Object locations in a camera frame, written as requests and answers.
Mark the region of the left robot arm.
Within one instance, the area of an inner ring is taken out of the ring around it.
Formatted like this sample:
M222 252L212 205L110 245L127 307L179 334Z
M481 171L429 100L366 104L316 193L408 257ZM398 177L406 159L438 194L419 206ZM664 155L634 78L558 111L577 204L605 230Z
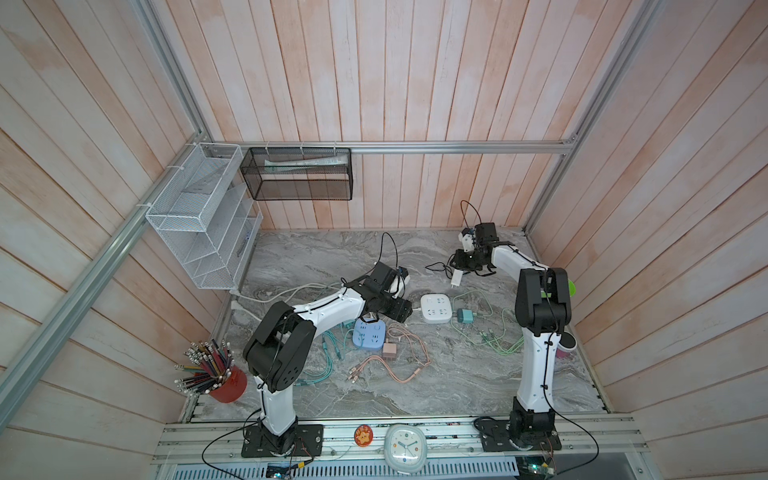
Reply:
M277 439L292 433L298 422L293 385L302 373L315 338L366 314L404 322L412 313L405 298L409 272L382 262L372 270L317 301L291 306L272 304L243 347L243 358L261 397L261 425Z

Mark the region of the pink usb charger plug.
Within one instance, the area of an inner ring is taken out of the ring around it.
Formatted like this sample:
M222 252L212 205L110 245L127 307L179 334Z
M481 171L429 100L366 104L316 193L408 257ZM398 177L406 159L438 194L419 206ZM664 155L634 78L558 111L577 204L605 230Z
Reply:
M395 343L385 342L382 346L381 355L385 360L394 360L397 358L398 348Z

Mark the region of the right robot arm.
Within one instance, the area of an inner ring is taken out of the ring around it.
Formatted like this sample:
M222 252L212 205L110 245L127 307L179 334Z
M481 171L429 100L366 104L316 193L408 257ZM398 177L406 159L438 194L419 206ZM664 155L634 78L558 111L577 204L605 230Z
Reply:
M517 281L514 315L523 333L523 371L508 432L519 448L555 430L553 375L556 350L572 318L570 281L562 268L547 267L502 241L492 222L464 228L450 267L479 276L502 271Z

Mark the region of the blue power strip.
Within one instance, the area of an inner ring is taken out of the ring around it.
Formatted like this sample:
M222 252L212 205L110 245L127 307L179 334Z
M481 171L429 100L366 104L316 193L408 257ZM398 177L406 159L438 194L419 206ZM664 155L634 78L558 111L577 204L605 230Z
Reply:
M383 320L357 319L353 328L352 342L360 349L380 350L386 340L387 325Z

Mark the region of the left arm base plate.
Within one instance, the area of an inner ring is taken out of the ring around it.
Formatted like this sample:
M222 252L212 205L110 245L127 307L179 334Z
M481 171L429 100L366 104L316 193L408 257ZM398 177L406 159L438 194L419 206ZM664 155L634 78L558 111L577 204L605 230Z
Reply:
M314 458L321 455L323 439L322 424L297 424L281 435L271 433L266 426L250 426L245 429L241 456L287 458L293 455Z

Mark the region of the white power strip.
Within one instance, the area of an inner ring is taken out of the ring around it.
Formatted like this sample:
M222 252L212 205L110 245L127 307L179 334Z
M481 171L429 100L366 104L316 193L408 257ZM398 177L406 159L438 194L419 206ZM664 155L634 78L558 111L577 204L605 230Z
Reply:
M449 323L453 317L450 298L442 293L429 293L420 298L420 313L426 324Z

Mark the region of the white charger plug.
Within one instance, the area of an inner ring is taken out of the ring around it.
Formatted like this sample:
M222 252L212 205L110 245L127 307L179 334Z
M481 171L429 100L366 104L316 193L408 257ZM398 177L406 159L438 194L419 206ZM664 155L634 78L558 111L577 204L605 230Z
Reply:
M464 272L459 269L454 269L451 275L451 281L450 284L452 287L459 287L462 282L462 277L464 275Z

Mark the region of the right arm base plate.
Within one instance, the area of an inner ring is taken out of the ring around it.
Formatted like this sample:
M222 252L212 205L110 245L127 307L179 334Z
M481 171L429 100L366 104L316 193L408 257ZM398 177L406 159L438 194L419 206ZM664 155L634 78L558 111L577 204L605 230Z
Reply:
M478 417L472 422L478 432L484 452L559 451L562 443L556 431L524 431L509 420Z

